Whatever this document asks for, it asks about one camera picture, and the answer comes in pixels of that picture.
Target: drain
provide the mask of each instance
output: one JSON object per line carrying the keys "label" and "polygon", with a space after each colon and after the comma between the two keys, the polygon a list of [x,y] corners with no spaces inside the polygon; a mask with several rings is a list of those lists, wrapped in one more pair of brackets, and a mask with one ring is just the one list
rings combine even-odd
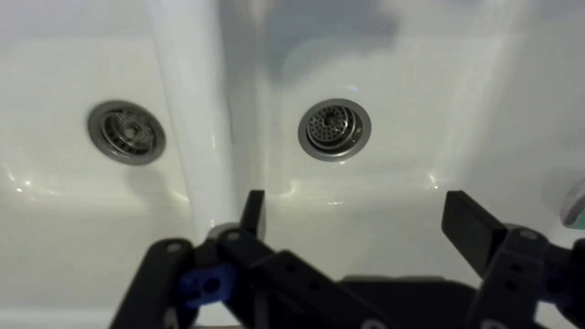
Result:
{"label": "drain", "polygon": [[125,101],[96,106],[87,121],[95,146],[113,160],[126,165],[145,165],[164,150],[164,131],[144,108]]}
{"label": "drain", "polygon": [[359,152],[370,132],[370,117],[363,107],[335,98],[322,101],[305,113],[298,127],[298,140],[310,156],[340,161]]}

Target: robotic arm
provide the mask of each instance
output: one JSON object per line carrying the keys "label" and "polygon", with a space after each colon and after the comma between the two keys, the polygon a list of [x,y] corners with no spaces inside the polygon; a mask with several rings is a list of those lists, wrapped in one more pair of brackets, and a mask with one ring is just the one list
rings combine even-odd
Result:
{"label": "robotic arm", "polygon": [[110,329],[188,328],[216,302],[249,329],[542,328],[534,322],[541,300],[585,329],[585,239],[552,245],[450,191],[442,230],[482,277],[479,289],[436,277],[333,282],[256,238],[263,201],[264,191],[251,191],[240,223],[214,228],[196,248],[184,239],[153,244]]}

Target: sink basin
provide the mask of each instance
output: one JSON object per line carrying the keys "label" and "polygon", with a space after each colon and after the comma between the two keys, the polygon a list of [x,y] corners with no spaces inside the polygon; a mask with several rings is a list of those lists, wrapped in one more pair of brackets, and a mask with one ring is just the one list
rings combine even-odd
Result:
{"label": "sink basin", "polygon": [[[585,175],[582,2],[153,1],[151,12],[184,165],[233,163],[187,175],[190,198],[212,180],[238,210],[248,190],[265,189],[273,248],[334,279],[477,285],[440,228],[445,193],[459,189],[556,244],[585,236],[559,220]],[[371,135],[352,157],[324,162],[297,132],[333,98],[363,107]],[[538,321],[571,327],[547,305]]]}
{"label": "sink basin", "polygon": [[[0,327],[105,328],[148,246],[195,228],[146,5],[50,12],[0,10]],[[128,166],[100,153],[86,122],[107,100],[160,121],[160,158]]]}

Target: drain flange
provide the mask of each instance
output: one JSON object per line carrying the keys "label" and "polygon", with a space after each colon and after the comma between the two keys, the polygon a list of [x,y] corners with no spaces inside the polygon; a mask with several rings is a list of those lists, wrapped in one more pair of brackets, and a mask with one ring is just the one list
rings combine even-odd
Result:
{"label": "drain flange", "polygon": [[322,101],[307,111],[298,127],[298,140],[310,156],[323,161],[347,159],[370,137],[366,110],[350,100]]}
{"label": "drain flange", "polygon": [[113,160],[126,165],[145,165],[164,150],[164,131],[144,108],[126,101],[96,106],[88,118],[88,132],[95,146]]}

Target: blue plastic part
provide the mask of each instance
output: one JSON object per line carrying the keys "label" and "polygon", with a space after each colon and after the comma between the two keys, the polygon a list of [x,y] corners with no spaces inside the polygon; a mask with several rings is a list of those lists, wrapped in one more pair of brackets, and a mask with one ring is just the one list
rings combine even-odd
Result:
{"label": "blue plastic part", "polygon": [[236,277],[236,269],[230,264],[193,270],[179,278],[178,294],[186,308],[198,309],[229,299]]}

